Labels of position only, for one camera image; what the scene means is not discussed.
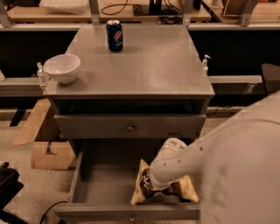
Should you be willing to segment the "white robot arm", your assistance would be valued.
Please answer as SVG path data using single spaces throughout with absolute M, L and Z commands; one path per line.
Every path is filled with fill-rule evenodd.
M 280 92 L 183 150 L 162 148 L 150 165 L 158 189 L 197 172 L 201 224 L 280 224 Z

